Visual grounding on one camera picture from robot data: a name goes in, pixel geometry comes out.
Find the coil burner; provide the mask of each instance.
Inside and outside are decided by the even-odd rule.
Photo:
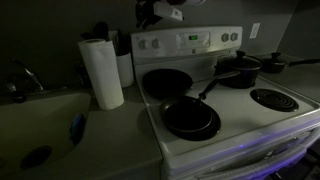
[[[250,95],[257,103],[276,111],[293,112],[299,109],[294,99],[278,91],[255,89]]]

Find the oven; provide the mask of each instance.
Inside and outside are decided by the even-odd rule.
[[[192,80],[183,95],[196,99],[214,80],[219,57],[239,50],[242,31],[239,26],[213,26],[131,35],[137,83],[164,159],[162,179],[263,179],[299,161],[319,138],[319,103],[260,76],[247,88],[218,83],[202,100],[217,114],[214,132],[202,136],[201,129],[184,136],[164,122],[161,108],[167,99],[150,93],[146,75],[159,69],[183,72]],[[267,104],[260,102],[264,98]],[[269,101],[289,101],[290,110]]]

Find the stove control panel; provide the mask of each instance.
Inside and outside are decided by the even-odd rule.
[[[131,35],[133,57],[178,57],[236,49],[241,26],[212,26],[144,31]]]

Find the kitchen sink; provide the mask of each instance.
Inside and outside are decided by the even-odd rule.
[[[90,94],[72,93],[0,106],[0,176],[71,152],[71,124],[87,117],[90,100]]]

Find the gray wall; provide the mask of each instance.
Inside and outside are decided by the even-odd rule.
[[[320,58],[320,1],[301,0],[278,51],[298,58]]]
[[[273,52],[285,32],[298,0],[208,0],[200,7],[177,7],[185,21],[162,20],[148,29],[239,25],[242,50],[250,54]],[[16,57],[37,72],[45,84],[78,81],[74,64],[81,60],[79,34],[91,31],[98,21],[125,33],[135,27],[135,0],[2,0],[0,2],[0,83],[19,71],[8,58]],[[248,39],[252,23],[260,22],[256,39]]]

